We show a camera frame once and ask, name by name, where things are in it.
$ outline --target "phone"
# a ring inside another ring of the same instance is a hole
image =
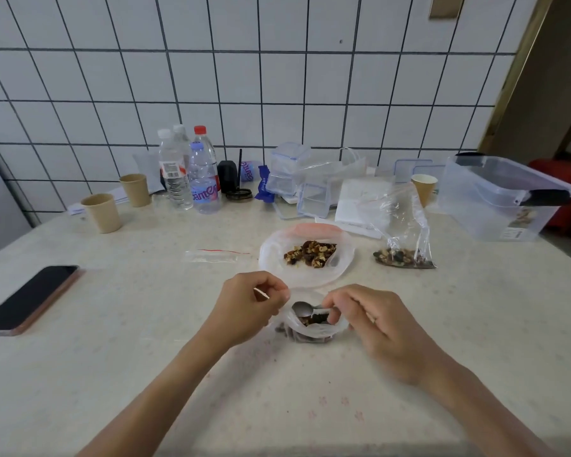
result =
[[[0,335],[19,335],[80,276],[79,266],[47,266],[0,305]]]

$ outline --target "bag of mixed nuts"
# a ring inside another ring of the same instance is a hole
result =
[[[392,184],[378,198],[358,203],[360,217],[383,234],[387,243],[375,260],[399,268],[435,268],[429,248],[429,225],[413,183]]]

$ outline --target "person's right hand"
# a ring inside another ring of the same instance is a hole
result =
[[[322,306],[332,308],[362,339],[368,353],[397,379],[430,391],[453,364],[393,292],[353,284],[329,292]]]

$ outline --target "paper cup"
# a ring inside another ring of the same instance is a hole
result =
[[[419,200],[421,201],[421,206],[425,208],[427,202],[429,201],[429,196],[434,191],[436,184],[438,183],[438,178],[430,175],[412,175],[410,179],[419,193]]]
[[[114,232],[122,226],[112,194],[90,195],[81,200],[80,203],[95,223],[97,230],[102,234]]]
[[[120,181],[132,207],[144,207],[150,203],[146,175],[141,173],[125,175],[121,176]]]

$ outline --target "water bottle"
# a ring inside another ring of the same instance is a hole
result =
[[[207,129],[204,125],[197,125],[195,127],[195,141],[201,141],[205,146],[207,153],[209,154],[209,159],[213,164],[213,171],[215,172],[215,182],[218,185],[218,191],[220,191],[220,179],[218,178],[218,159],[215,156],[215,149],[213,144],[207,137]]]
[[[184,168],[188,170],[188,162],[190,160],[190,139],[186,135],[186,127],[181,123],[174,125],[174,143],[184,153]]]
[[[220,209],[216,173],[205,145],[201,141],[190,143],[190,190],[199,213],[208,215]]]
[[[192,194],[182,149],[174,143],[172,130],[162,129],[158,131],[161,140],[159,149],[159,163],[161,174],[167,186],[167,194],[172,205],[179,210],[192,208]]]

